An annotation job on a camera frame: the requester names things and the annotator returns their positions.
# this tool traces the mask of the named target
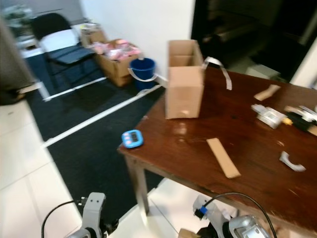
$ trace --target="open cardboard box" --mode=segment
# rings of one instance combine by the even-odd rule
[[[204,91],[203,56],[195,40],[169,42],[166,118],[197,118]]]
[[[107,37],[105,36],[102,30],[95,31],[92,34],[90,34],[91,42],[115,44],[117,40],[118,39],[108,41]],[[132,76],[130,75],[128,68],[130,66],[130,62],[137,58],[138,56],[135,55],[135,56],[130,56],[121,61],[113,61],[108,59],[106,56],[96,55],[96,61],[100,65],[104,74],[107,77],[109,77],[109,79],[118,87],[122,87],[126,84],[129,84],[132,81]]]

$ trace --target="black cable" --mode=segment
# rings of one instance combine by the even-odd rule
[[[224,196],[227,196],[227,195],[240,195],[240,196],[246,197],[246,198],[250,199],[251,201],[253,201],[260,208],[260,210],[263,212],[263,214],[265,215],[265,218],[267,219],[269,227],[272,230],[274,238],[277,238],[277,235],[276,235],[275,229],[273,227],[273,224],[272,224],[270,218],[268,217],[267,213],[265,212],[264,208],[256,200],[254,200],[252,197],[250,197],[248,195],[245,195],[244,193],[240,193],[240,192],[225,192],[225,193],[222,193],[222,194],[218,194],[217,196],[213,197],[208,202],[206,202],[204,204],[204,207],[208,206],[208,204],[210,204],[212,201],[218,199],[219,197],[224,197]]]
[[[43,223],[42,223],[42,227],[41,227],[41,238],[44,238],[44,226],[45,226],[45,223],[46,223],[46,220],[49,218],[50,214],[52,214],[53,211],[55,211],[57,208],[61,207],[61,206],[64,206],[66,204],[69,204],[69,203],[73,203],[75,201],[69,201],[69,202],[64,202],[60,205],[58,205],[57,207],[55,207],[54,209],[52,209],[45,217]]]

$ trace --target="bucket handle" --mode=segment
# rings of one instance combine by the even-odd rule
[[[231,81],[231,78],[227,72],[227,70],[223,67],[223,64],[215,59],[215,58],[212,58],[212,57],[207,57],[202,65],[202,68],[203,70],[205,70],[208,66],[209,63],[214,63],[214,64],[217,64],[220,66],[221,70],[222,70],[222,73],[224,75],[224,77],[226,78],[226,84],[227,84],[227,90],[232,90],[232,81]]]
[[[128,68],[128,71],[129,71],[129,73],[132,75],[132,77],[134,77],[136,80],[139,80],[139,81],[141,81],[141,82],[151,82],[151,81],[155,80],[155,79],[157,78],[157,76],[158,76],[158,75],[155,73],[152,78],[149,78],[149,79],[140,79],[138,76],[135,75],[135,73],[133,72],[133,69]]]

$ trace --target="table leg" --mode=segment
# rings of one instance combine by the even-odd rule
[[[125,157],[125,162],[128,167],[130,179],[141,213],[147,214],[149,212],[149,203],[144,169],[138,164],[137,161],[127,156]]]

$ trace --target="chair seat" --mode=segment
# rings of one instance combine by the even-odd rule
[[[50,60],[61,65],[71,66],[94,56],[95,52],[82,46],[71,46],[49,53]]]

